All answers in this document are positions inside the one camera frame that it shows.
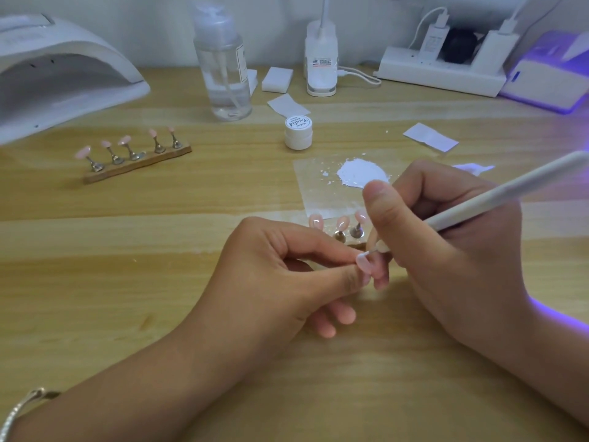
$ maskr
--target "white pen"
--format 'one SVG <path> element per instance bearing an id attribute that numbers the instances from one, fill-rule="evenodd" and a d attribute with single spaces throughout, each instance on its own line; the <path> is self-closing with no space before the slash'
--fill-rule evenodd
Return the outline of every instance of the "white pen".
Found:
<path id="1" fill-rule="evenodd" d="M 451 226 L 457 225 L 477 215 L 490 211 L 508 201 L 534 192 L 567 174 L 583 169 L 589 164 L 589 152 L 578 151 L 559 158 L 537 169 L 528 172 L 521 177 L 508 181 L 490 191 L 484 192 L 464 203 L 458 204 L 444 212 L 425 220 L 425 223 L 436 231 L 442 231 Z M 358 255 L 358 258 L 365 258 L 374 253 L 387 253 L 391 251 L 385 242 L 379 240 L 376 246 L 365 253 Z"/>

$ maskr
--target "transparent plastic bottle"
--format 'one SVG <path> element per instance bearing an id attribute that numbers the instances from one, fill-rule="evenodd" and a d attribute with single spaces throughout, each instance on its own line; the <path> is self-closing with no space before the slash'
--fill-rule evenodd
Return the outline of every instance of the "transparent plastic bottle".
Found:
<path id="1" fill-rule="evenodd" d="M 211 108 L 222 121 L 238 121 L 252 112 L 243 40 L 223 5 L 194 0 L 194 48 Z"/>

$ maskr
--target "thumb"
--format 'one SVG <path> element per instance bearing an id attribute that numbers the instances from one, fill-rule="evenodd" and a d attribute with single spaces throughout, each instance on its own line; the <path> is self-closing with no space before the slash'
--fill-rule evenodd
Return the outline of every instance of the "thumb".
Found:
<path id="1" fill-rule="evenodd" d="M 401 266 L 437 264 L 449 256 L 452 247 L 413 214 L 393 186 L 371 181 L 362 196 L 372 225 Z"/>
<path id="2" fill-rule="evenodd" d="M 370 282 L 370 275 L 364 274 L 357 265 L 301 274 L 307 277 L 305 284 L 311 286 L 306 294 L 312 310 L 317 310 L 340 297 L 357 293 Z"/>

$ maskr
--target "wooden tabletop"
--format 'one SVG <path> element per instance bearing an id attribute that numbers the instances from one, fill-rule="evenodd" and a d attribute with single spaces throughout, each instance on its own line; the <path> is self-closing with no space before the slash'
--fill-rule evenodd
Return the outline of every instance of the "wooden tabletop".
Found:
<path id="1" fill-rule="evenodd" d="M 259 80 L 265 70 L 260 70 Z M 171 330 L 197 301 L 242 217 L 306 223 L 293 161 L 363 151 L 402 164 L 495 165 L 507 181 L 587 147 L 589 108 L 560 116 L 505 99 L 341 79 L 332 98 L 289 93 L 313 119 L 313 146 L 283 143 L 284 119 L 257 88 L 249 118 L 216 122 L 198 69 L 149 69 L 149 96 L 0 147 L 0 410 L 30 389 L 66 389 Z M 405 138 L 423 122 L 460 144 L 447 155 Z M 191 154 L 83 185 L 72 155 L 100 140 L 177 129 Z M 524 268 L 534 297 L 589 321 L 589 172 L 525 199 Z M 211 441 L 581 441 L 580 425 L 453 342 L 400 270 L 353 300 L 355 325 L 301 334 L 200 416 Z"/>

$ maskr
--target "white power strip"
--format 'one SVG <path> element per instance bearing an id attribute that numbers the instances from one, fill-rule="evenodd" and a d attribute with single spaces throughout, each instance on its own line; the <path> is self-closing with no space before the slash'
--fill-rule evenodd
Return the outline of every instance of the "white power strip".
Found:
<path id="1" fill-rule="evenodd" d="M 494 75 L 477 73 L 470 65 L 427 61 L 419 58 L 419 51 L 394 46 L 387 48 L 374 75 L 389 81 L 416 83 L 491 98 L 499 94 L 507 81 L 503 69 Z"/>

